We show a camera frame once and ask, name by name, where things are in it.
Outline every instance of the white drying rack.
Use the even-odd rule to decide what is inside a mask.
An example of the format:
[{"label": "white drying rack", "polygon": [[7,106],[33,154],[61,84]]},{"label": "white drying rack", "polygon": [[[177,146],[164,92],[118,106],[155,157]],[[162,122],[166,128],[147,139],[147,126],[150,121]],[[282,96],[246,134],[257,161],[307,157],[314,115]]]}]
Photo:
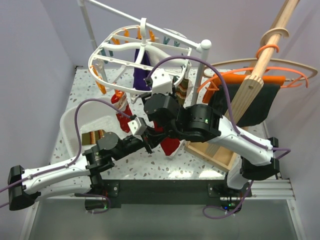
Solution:
[{"label": "white drying rack", "polygon": [[[123,31],[123,27],[119,28],[118,30],[114,31],[113,33],[111,33],[99,46],[97,45],[94,33],[93,33],[93,29],[91,27],[91,23],[90,23],[90,19],[89,19],[89,15],[85,6],[85,1],[101,8],[104,10],[107,10],[108,12],[117,14],[119,16],[122,16],[124,18],[127,18],[129,20],[132,20],[133,22],[138,23],[139,25],[132,25],[132,26],[127,26],[125,27],[126,29],[129,28],[139,28],[140,27],[140,32],[141,32],[141,37],[144,37],[144,39],[135,39],[135,38],[130,38],[130,37],[126,37],[126,36],[120,36],[117,35],[117,31]],[[109,61],[109,62],[114,62],[114,63],[118,63],[121,64],[122,67],[119,70],[120,75],[122,75],[122,73],[126,70],[126,66],[129,67],[135,67],[135,68],[141,68],[141,69],[145,69],[145,70],[151,70],[152,67],[150,66],[145,66],[145,65],[141,65],[141,59],[145,53],[145,51],[152,51],[153,54],[158,55],[160,58],[166,58],[169,57],[168,54],[166,54],[164,51],[161,50],[161,48],[165,48],[165,49],[169,49],[169,48],[179,48],[179,50],[181,51],[187,51],[187,55],[190,55],[191,53],[191,49],[196,50],[198,53],[200,53],[200,58],[204,61],[206,61],[208,59],[208,55],[209,55],[209,51],[210,48],[212,46],[211,41],[208,39],[203,40],[201,43],[196,43],[193,42],[187,38],[185,38],[185,36],[183,36],[182,34],[178,34],[177,32],[174,32],[172,30],[168,30],[168,29],[162,29],[160,27],[154,26],[150,23],[146,22],[145,18],[142,19],[138,19],[136,17],[133,17],[129,14],[126,14],[124,12],[121,12],[117,9],[114,9],[112,7],[109,7],[101,2],[98,2],[96,0],[77,0],[78,5],[80,6],[81,12],[82,12],[82,16],[84,18],[85,21],[85,25],[88,31],[88,34],[90,36],[90,40],[91,40],[91,44],[93,47],[93,54],[90,56],[89,58],[89,66],[91,66],[94,62],[94,60],[97,60],[99,62],[98,66],[98,71],[101,74],[102,79],[100,79],[98,76],[96,76],[93,72],[90,73],[92,74],[92,76],[95,78],[95,80],[97,82],[99,82],[100,84],[107,86],[107,87],[111,87],[115,89],[115,86],[113,85],[113,83],[108,82],[105,70],[104,70],[104,61]],[[148,28],[149,30],[158,32],[163,34],[164,36],[174,39],[175,41],[182,43],[184,45],[186,45],[188,48],[182,48],[182,47],[176,47],[176,46],[169,46],[169,45],[165,45],[165,44],[161,44],[161,43],[156,43],[156,42],[150,42],[146,40],[146,28]],[[122,45],[113,45],[113,44],[109,44],[110,39],[118,39],[118,40],[124,40],[127,41],[128,43],[122,44]],[[107,56],[103,56],[101,55],[101,51],[102,49],[106,49],[107,51],[122,51],[124,49],[137,49],[139,48],[139,54],[138,57],[136,59],[135,62],[129,62],[129,61],[124,61],[124,60],[120,60],[120,59],[116,59],[116,58],[112,58],[112,57],[107,57]],[[187,60],[172,60],[170,61],[170,63],[173,64],[178,64],[180,66],[184,66],[185,69],[182,69],[182,72],[180,74],[177,74],[177,72],[173,71],[173,72],[169,72],[168,70],[166,70],[167,73],[169,73],[170,75],[174,75],[174,76],[178,76],[178,81],[176,81],[177,84],[180,83],[180,81],[183,78],[183,75],[186,72],[186,68],[187,68]],[[196,80],[195,80],[195,84],[194,84],[194,89],[193,89],[193,95],[192,95],[192,100],[191,100],[191,104],[195,104],[197,102],[198,99],[198,93],[197,90],[200,86],[201,83],[201,79],[202,79],[202,75],[204,72],[204,68],[205,66],[203,64],[199,64],[198,66],[198,70],[197,70],[197,75],[196,75]],[[125,92],[132,92],[135,94],[142,94],[145,93],[145,91],[138,91],[138,90],[134,90],[132,91],[133,88],[126,88],[126,87],[122,87],[122,86],[116,86],[116,89],[121,90],[121,91],[125,91]]]}]

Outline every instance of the white wall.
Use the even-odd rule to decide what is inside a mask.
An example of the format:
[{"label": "white wall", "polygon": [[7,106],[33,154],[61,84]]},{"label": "white wall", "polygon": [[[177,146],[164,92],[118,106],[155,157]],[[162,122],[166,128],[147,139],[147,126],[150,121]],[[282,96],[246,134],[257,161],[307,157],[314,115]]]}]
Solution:
[{"label": "white wall", "polygon": [[[281,57],[320,70],[320,2],[300,1],[283,40]],[[320,76],[310,88],[281,90],[267,119],[270,135],[292,152],[281,160],[284,177],[292,182],[298,210],[308,240],[320,239],[318,206],[320,197]]]},{"label": "white wall", "polygon": [[[41,0],[72,63],[87,66],[93,52],[76,0]],[[161,28],[169,28],[200,43],[212,41],[209,62],[251,58],[260,38],[276,17],[282,0],[100,0],[122,12]],[[112,31],[135,23],[86,2],[100,44]],[[120,52],[116,57],[133,60]]]},{"label": "white wall", "polygon": [[[48,164],[74,67],[40,0],[1,1],[0,188],[15,165]],[[0,194],[0,204],[8,192]],[[19,238],[26,211],[0,209],[0,239]]]}]

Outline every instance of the laundry basket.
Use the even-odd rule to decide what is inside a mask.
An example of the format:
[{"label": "laundry basket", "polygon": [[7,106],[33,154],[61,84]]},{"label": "laundry basket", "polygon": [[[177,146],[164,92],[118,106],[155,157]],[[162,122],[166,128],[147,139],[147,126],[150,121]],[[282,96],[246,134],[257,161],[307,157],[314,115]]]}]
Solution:
[{"label": "laundry basket", "polygon": [[[111,103],[110,98],[107,96],[99,97],[99,99]],[[61,133],[70,158],[77,155],[78,152],[78,140],[74,121],[76,108],[77,107],[73,107],[66,111],[60,119]],[[105,132],[114,132],[121,139],[128,135],[128,133],[125,133],[120,128],[116,111],[101,102],[89,101],[82,105],[77,119],[80,136],[82,136],[83,133],[100,129]],[[94,145],[81,146],[81,152],[90,149],[92,146]]]}]

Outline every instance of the speckled table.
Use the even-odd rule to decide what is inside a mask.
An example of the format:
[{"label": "speckled table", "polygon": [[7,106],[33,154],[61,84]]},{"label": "speckled table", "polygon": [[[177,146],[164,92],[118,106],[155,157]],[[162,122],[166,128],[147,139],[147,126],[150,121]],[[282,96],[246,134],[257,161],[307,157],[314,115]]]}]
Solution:
[{"label": "speckled table", "polygon": [[[132,86],[133,70],[128,70],[118,81],[119,85]],[[190,70],[189,77],[194,83],[197,69]],[[107,69],[106,75],[109,79],[117,76],[116,69]],[[114,91],[109,91],[107,96],[112,96]],[[199,93],[198,102],[200,103],[205,90]],[[87,69],[77,69],[74,77],[74,83],[70,92],[69,101],[66,110],[77,106],[81,101],[89,98],[101,96],[99,88],[91,78]],[[191,103],[191,94],[187,97],[184,106]],[[130,103],[130,108],[133,114],[139,117],[144,117],[148,123],[147,116],[143,111],[142,102],[139,99],[134,105]],[[265,131],[262,125],[257,125],[249,128],[252,134],[264,138]],[[148,154],[144,149],[128,155],[127,157],[118,160],[115,166],[101,173],[104,179],[223,179],[224,172],[218,168],[204,162],[203,160],[191,155],[184,150],[185,144],[182,144],[173,158],[166,157],[161,147],[153,149],[153,154]],[[64,143],[61,132],[55,144],[55,148],[51,157],[51,163],[57,163],[73,156],[69,156],[66,145]]]}]

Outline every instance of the gray floor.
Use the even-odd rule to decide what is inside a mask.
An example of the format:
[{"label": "gray floor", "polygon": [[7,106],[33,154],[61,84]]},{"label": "gray floor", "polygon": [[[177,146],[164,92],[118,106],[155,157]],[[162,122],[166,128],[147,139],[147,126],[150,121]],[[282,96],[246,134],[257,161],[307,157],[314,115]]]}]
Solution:
[{"label": "gray floor", "polygon": [[[235,217],[211,220],[200,205],[123,205],[88,214],[82,199],[40,203],[30,240],[296,240],[285,200],[245,201]],[[212,215],[224,214],[209,209]]]}]

